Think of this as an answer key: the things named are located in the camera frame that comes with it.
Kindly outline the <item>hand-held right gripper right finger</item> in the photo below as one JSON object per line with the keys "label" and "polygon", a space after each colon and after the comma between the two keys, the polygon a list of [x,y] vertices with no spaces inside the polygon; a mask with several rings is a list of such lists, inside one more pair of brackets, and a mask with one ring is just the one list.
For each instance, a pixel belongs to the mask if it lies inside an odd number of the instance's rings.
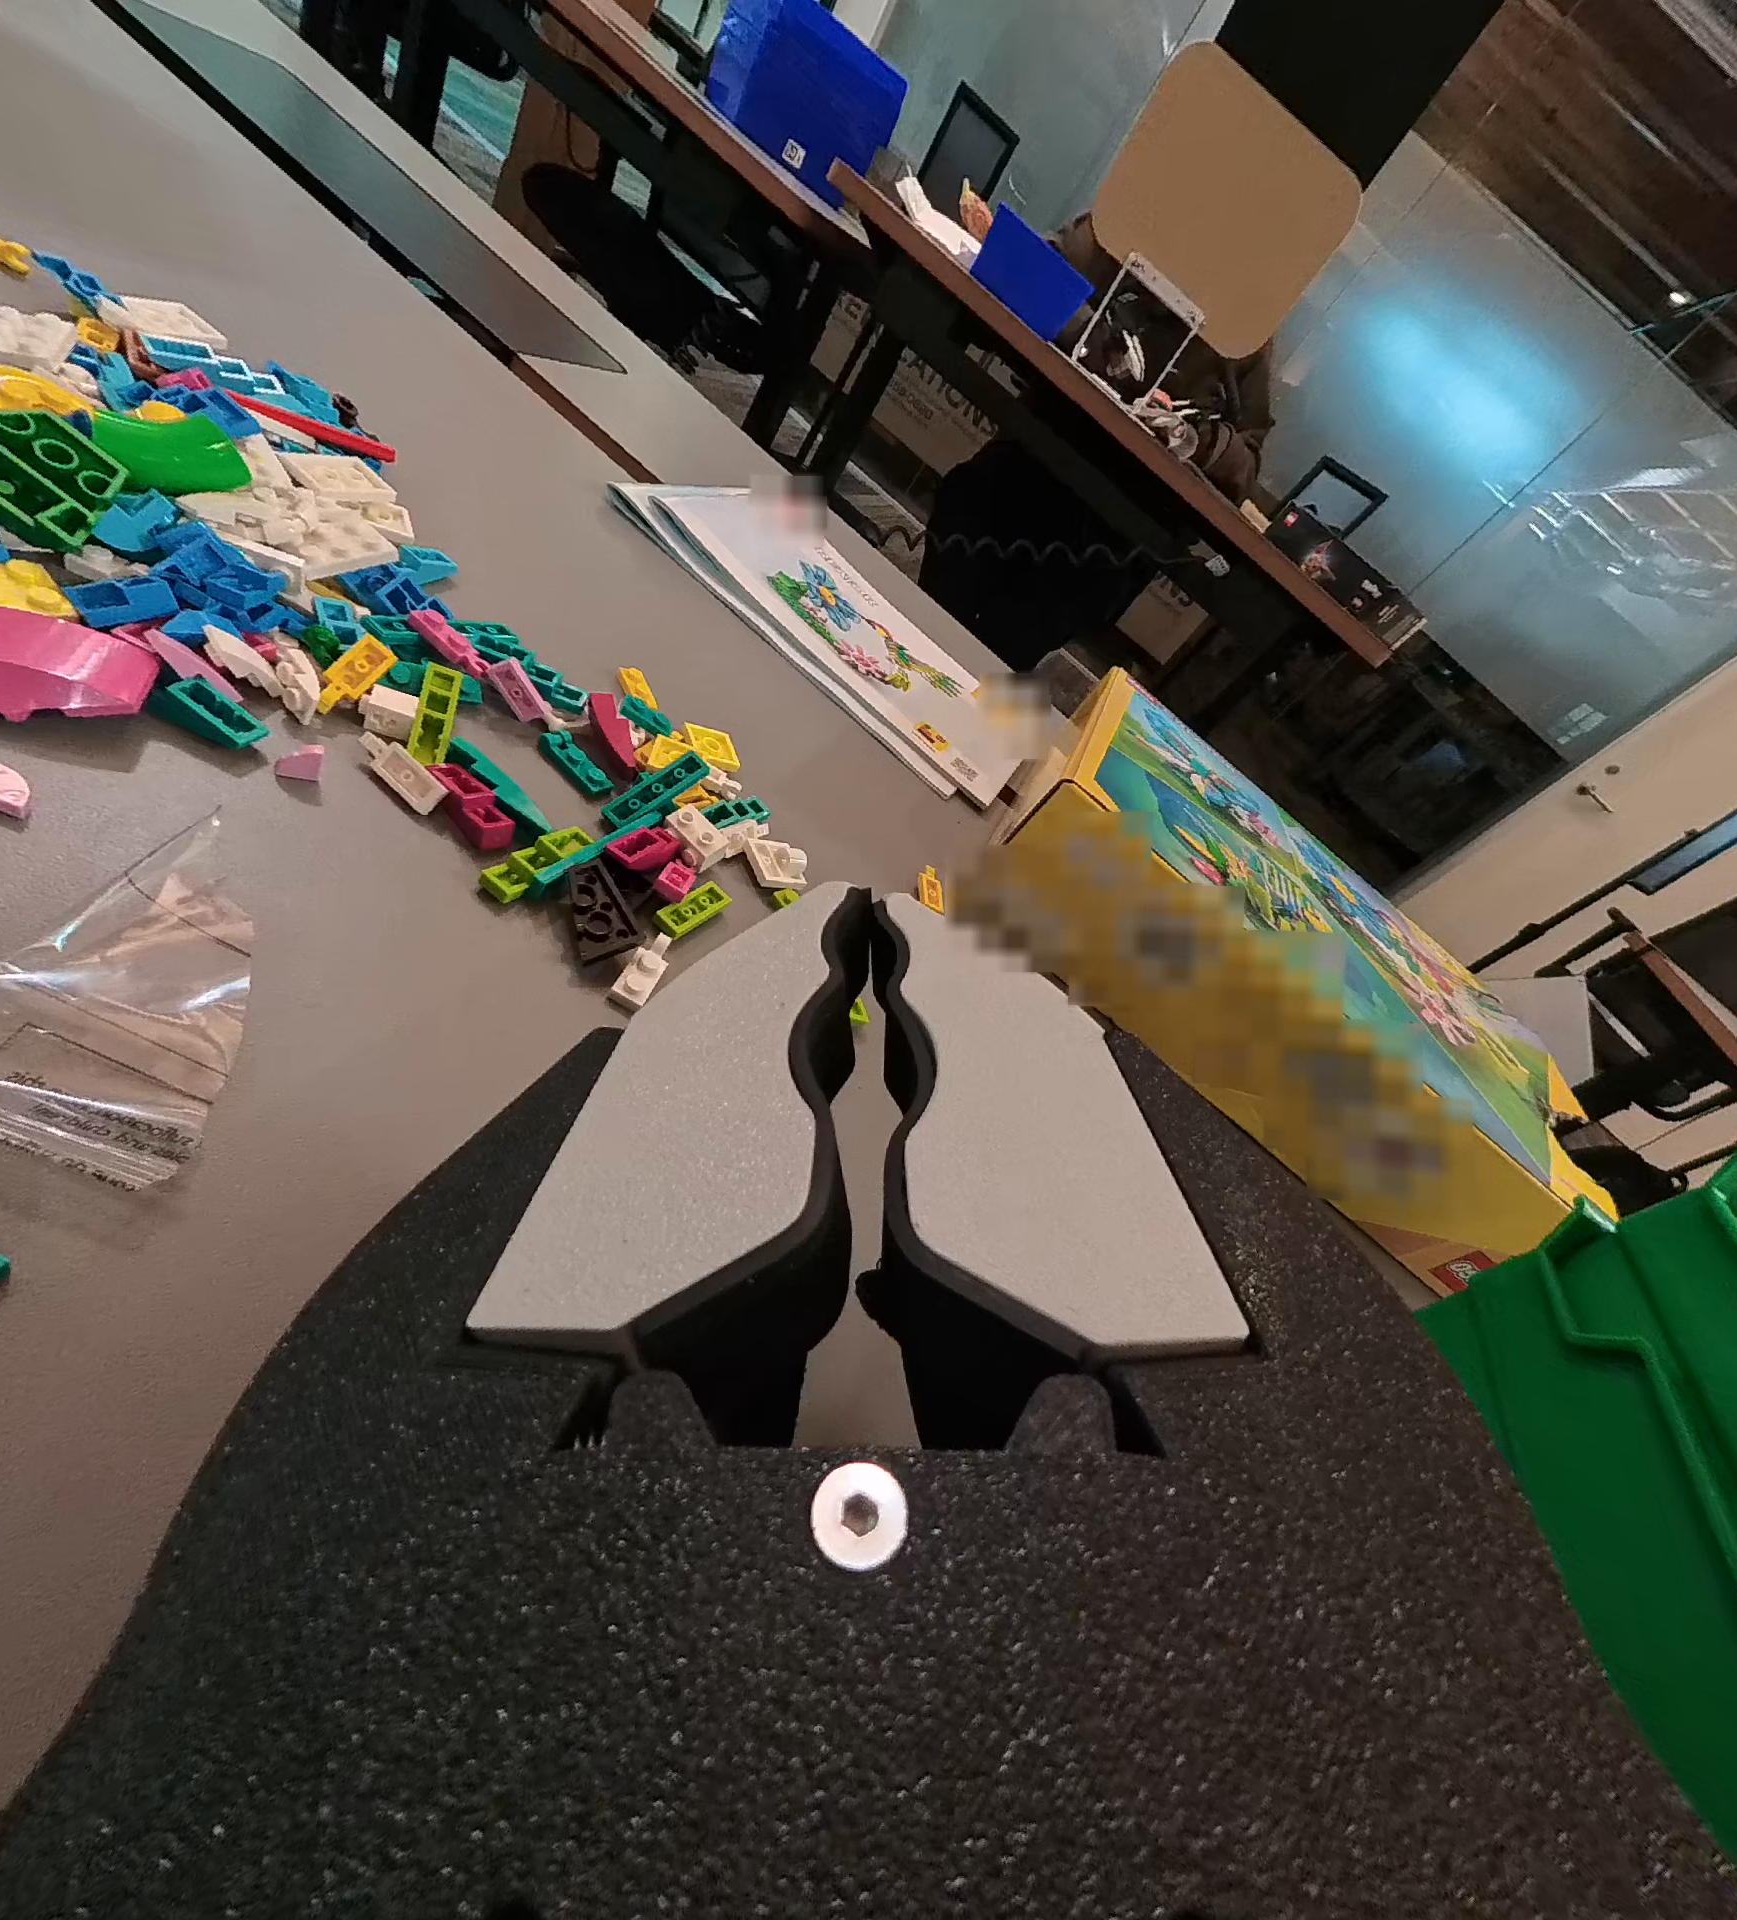
{"label": "hand-held right gripper right finger", "polygon": [[875,905],[875,989],[903,1110],[884,1267],[1079,1366],[1246,1347],[1233,1289],[1086,1013],[909,897]]}

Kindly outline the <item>dark office desk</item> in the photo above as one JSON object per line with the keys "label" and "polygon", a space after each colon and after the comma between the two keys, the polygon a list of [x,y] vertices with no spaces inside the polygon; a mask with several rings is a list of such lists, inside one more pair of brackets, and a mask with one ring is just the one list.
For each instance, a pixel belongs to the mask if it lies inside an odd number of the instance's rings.
{"label": "dark office desk", "polygon": [[619,5],[539,10],[579,57],[547,47],[526,62],[530,82],[650,183],[654,229],[667,229],[703,268],[735,268],[735,287],[760,296],[760,386],[742,431],[770,446],[836,303],[871,292],[875,257],[859,221],[717,115]]}
{"label": "dark office desk", "polygon": [[1037,340],[897,200],[844,163],[831,163],[830,183],[866,229],[875,262],[866,303],[882,340],[830,431],[809,448],[811,469],[823,478],[840,473],[892,364],[909,351],[1113,525],[1124,544],[1148,551],[1204,609],[1228,616],[1273,604],[1272,639],[1330,632],[1363,666],[1390,664],[1381,639],[1257,534],[1198,469],[1175,461],[1114,398]]}

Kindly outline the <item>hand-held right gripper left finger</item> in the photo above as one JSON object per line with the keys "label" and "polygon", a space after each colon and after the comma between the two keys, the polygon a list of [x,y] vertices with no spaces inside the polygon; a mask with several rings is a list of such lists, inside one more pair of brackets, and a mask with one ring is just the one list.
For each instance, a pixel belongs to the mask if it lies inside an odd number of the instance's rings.
{"label": "hand-held right gripper left finger", "polygon": [[820,884],[683,964],[611,1033],[606,1065],[467,1310],[544,1351],[806,1356],[850,1294],[831,1098],[869,894]]}

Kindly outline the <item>closed instruction booklet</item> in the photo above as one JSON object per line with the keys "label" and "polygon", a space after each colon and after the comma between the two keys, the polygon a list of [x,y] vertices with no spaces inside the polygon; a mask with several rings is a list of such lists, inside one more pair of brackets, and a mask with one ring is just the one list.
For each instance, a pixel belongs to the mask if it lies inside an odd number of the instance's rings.
{"label": "closed instruction booklet", "polygon": [[933,793],[988,809],[1021,727],[783,491],[611,484],[608,502]]}

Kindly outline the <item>green plastic bin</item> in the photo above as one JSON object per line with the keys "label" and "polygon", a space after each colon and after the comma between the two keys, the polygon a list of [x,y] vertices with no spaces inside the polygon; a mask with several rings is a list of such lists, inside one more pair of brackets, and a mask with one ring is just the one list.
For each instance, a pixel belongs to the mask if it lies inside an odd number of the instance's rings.
{"label": "green plastic bin", "polygon": [[1581,1205],[1415,1323],[1608,1683],[1737,1862],[1737,1148],[1622,1222]]}

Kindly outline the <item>black chair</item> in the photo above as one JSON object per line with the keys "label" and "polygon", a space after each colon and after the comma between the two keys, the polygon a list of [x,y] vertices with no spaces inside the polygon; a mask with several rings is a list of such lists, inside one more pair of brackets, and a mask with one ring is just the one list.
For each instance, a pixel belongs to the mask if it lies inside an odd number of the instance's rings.
{"label": "black chair", "polygon": [[[1650,947],[1737,1019],[1737,898],[1699,913]],[[1582,976],[1591,999],[1593,1075],[1576,1096],[1587,1117],[1640,1108],[1653,1118],[1716,1113],[1737,1094],[1737,1067],[1632,948],[1593,964]]]}

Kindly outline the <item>yellow lego box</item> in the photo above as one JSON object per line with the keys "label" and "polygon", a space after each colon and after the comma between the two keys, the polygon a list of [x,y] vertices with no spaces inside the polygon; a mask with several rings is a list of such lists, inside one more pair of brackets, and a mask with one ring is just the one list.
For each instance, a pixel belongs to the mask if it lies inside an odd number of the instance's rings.
{"label": "yellow lego box", "polygon": [[1109,674],[949,913],[1143,1043],[1435,1296],[1617,1205],[1543,1037],[1211,744]]}

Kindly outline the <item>blue crate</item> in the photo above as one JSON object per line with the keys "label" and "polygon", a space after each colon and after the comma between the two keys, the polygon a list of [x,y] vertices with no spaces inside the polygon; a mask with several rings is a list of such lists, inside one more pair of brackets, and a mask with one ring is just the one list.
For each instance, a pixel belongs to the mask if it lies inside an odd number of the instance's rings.
{"label": "blue crate", "polygon": [[1041,343],[1053,343],[1095,293],[1090,276],[1009,206],[994,209],[970,279]]}
{"label": "blue crate", "polygon": [[903,77],[817,2],[727,2],[708,105],[809,187],[864,174],[904,107]]}

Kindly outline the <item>black picture frame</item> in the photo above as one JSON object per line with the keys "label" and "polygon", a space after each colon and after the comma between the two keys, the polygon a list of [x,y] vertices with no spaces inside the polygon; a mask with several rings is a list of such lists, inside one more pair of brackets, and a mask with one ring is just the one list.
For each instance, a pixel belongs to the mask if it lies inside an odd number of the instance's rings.
{"label": "black picture frame", "polygon": [[969,82],[961,82],[914,167],[914,179],[936,210],[959,217],[964,192],[984,203],[994,200],[1017,147],[1018,134]]}

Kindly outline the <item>pile of colourful lego bricks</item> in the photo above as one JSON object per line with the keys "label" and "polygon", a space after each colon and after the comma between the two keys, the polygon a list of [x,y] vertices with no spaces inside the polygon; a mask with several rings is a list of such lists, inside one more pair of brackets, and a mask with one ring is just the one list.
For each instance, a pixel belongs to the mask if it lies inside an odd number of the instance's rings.
{"label": "pile of colourful lego bricks", "polygon": [[343,398],[247,370],[146,320],[100,321],[105,289],[0,236],[0,272],[59,276],[65,310],[0,303],[0,725],[150,714],[225,755],[349,717],[372,779],[443,817],[487,866],[496,905],[560,898],[577,954],[622,954],[608,1003],[645,1008],[664,954],[717,922],[749,873],[799,905],[806,852],[722,763],[670,737],[622,674],[629,768],[611,794],[579,730],[611,708],[558,680],[502,625],[452,623],[428,589],[449,561],[401,544],[389,455],[337,436]]}

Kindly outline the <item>clear plastic bag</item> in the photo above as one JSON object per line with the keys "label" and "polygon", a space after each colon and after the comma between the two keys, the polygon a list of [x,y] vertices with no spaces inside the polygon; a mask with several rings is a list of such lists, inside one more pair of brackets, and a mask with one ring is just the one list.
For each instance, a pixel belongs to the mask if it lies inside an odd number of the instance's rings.
{"label": "clear plastic bag", "polygon": [[115,1189],[175,1180],[236,1067],[253,948],[209,813],[2,956],[0,1143]]}

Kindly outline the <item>black panel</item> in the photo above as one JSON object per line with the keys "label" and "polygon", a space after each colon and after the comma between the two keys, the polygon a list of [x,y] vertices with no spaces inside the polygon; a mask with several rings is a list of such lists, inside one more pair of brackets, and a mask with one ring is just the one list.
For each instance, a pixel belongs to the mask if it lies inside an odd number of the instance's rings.
{"label": "black panel", "polygon": [[1367,187],[1502,2],[1232,2],[1220,47]]}

